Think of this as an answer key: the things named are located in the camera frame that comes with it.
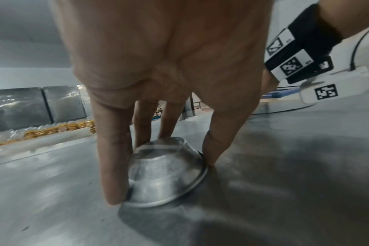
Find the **qr code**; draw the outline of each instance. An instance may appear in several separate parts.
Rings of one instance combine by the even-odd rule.
[[[303,66],[298,61],[297,58],[293,57],[290,60],[288,60],[286,63],[284,63],[280,68],[286,75],[291,75],[295,73],[296,71],[300,70],[301,68],[303,68]]]
[[[336,85],[323,86],[315,89],[315,94],[318,100],[332,98],[338,96]]]
[[[277,38],[272,44],[270,44],[267,47],[267,52],[270,56],[272,56],[273,54],[275,54],[275,52],[277,52],[282,47],[283,47],[283,44],[282,44],[281,39]]]

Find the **table surface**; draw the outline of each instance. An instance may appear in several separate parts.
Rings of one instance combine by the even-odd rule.
[[[201,150],[208,122],[174,136]],[[250,117],[201,185],[156,208],[106,205],[94,139],[3,159],[5,245],[369,245],[369,94]]]

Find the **black cable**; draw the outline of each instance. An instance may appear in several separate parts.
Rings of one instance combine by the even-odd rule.
[[[355,57],[356,57],[356,53],[358,52],[358,48],[359,48],[359,45],[360,43],[363,41],[363,39],[369,34],[369,30],[360,38],[359,42],[357,43],[355,49],[354,49],[354,52],[352,53],[352,57],[351,57],[351,63],[350,63],[350,67],[351,67],[351,70],[350,71],[353,71],[353,70],[356,70],[356,65],[355,65]]]

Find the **white device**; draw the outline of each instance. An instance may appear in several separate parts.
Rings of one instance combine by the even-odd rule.
[[[365,66],[356,70],[320,75],[300,87],[301,100],[306,104],[320,103],[369,91],[369,71]]]

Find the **upside-down metal bowl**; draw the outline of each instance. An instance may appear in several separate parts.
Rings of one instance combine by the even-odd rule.
[[[195,188],[207,170],[201,154],[182,138],[146,143],[131,157],[124,205],[154,207],[173,201]]]

